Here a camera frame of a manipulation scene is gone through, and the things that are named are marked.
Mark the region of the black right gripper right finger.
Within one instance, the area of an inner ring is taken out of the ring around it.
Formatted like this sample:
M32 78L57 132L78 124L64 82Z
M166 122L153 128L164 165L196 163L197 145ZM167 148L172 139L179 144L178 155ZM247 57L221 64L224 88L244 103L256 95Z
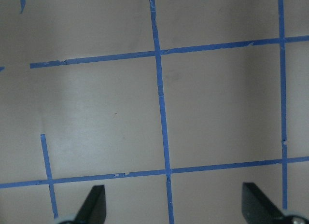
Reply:
M248 224L282 224L284 215L253 182L242 184L242 215Z

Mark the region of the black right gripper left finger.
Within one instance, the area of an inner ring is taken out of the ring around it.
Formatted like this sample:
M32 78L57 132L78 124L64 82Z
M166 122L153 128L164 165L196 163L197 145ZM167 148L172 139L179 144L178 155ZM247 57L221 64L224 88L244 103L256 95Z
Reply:
M76 224L104 224L106 217L105 186L95 185L75 216L74 222Z

